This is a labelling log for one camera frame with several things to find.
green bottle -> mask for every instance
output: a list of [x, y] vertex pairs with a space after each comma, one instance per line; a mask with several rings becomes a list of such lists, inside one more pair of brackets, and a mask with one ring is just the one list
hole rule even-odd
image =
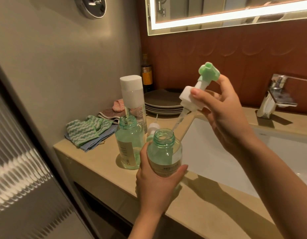
[[155, 173], [169, 177], [181, 166], [182, 144], [170, 129], [158, 129], [153, 142], [148, 146], [147, 154]]
[[145, 144], [144, 128], [132, 115], [122, 116], [115, 132], [117, 144], [125, 169], [138, 169], [140, 150]]

forearm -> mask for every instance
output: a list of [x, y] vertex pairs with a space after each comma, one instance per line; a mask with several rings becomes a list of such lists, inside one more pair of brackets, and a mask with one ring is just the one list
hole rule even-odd
[[237, 160], [283, 236], [307, 238], [307, 185], [256, 138], [245, 142]]
[[140, 213], [128, 239], [152, 239], [160, 217], [158, 214]]

ribbed glass panel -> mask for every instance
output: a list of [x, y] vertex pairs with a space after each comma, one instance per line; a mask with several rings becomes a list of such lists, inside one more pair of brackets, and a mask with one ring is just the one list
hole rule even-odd
[[39, 238], [91, 236], [0, 97], [0, 239]]

mirror light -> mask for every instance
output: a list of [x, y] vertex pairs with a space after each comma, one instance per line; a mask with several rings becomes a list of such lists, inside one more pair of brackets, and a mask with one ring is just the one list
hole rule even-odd
[[239, 11], [218, 13], [207, 16], [191, 17], [187, 19], [167, 21], [163, 23], [156, 23], [155, 0], [150, 0], [150, 16], [151, 16], [152, 30], [175, 28], [175, 27], [189, 26], [195, 24], [221, 22], [221, 21], [249, 18], [256, 16], [283, 14], [283, 13], [298, 12], [298, 11], [307, 11], [307, 0], [282, 3], [265, 7], [249, 8]]

cleaning rag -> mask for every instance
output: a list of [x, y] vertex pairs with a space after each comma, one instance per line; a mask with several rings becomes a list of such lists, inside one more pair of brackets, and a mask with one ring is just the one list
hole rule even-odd
[[125, 110], [125, 105], [123, 99], [114, 101], [113, 111], [114, 112], [123, 112]]
[[[113, 124], [110, 128], [108, 128], [105, 132], [103, 132], [98, 138], [88, 141], [84, 145], [80, 146], [80, 149], [84, 150], [84, 152], [88, 152], [89, 150], [94, 149], [97, 145], [101, 144], [106, 138], [110, 137], [115, 133], [118, 125]], [[71, 141], [68, 133], [65, 135], [66, 139]]]
[[113, 124], [118, 124], [119, 118], [125, 114], [125, 111], [114, 112], [112, 109], [105, 109], [102, 112], [99, 112], [98, 117], [112, 121]]
[[66, 125], [70, 140], [80, 147], [90, 140], [98, 138], [100, 134], [111, 127], [112, 121], [88, 116], [86, 121], [74, 120]]

